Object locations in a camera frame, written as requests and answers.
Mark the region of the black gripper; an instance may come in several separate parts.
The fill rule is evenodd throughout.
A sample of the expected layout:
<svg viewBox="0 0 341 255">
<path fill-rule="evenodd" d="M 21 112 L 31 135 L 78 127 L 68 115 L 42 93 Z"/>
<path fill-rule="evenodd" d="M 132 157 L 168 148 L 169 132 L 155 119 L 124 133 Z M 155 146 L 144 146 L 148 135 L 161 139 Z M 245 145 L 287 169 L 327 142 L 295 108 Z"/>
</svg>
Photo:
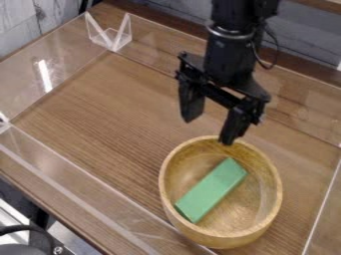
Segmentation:
<svg viewBox="0 0 341 255">
<path fill-rule="evenodd" d="M 205 98 L 229 109 L 217 138 L 224 145 L 232 145 L 248 125 L 259 123 L 270 102 L 268 92 L 252 78 L 262 34 L 262 26 L 244 32 L 209 27 L 204 56 L 177 54 L 180 117 L 185 123 L 193 121 L 201 115 Z"/>
</svg>

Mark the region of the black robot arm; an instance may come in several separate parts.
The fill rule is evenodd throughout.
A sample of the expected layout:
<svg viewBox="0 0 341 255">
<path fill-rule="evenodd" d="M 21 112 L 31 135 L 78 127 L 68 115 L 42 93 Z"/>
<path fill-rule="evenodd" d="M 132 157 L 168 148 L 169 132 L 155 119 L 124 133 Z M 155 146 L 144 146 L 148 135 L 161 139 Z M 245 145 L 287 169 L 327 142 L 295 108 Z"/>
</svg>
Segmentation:
<svg viewBox="0 0 341 255">
<path fill-rule="evenodd" d="M 266 20 L 276 14 L 278 5 L 279 0 L 211 0 L 204 54 L 177 54 L 180 117 L 185 122 L 195 120 L 205 100 L 227 108 L 217 136 L 225 145 L 260 122 L 270 102 L 270 93 L 256 83 L 252 72 L 260 64 L 262 37 L 274 35 Z"/>
</svg>

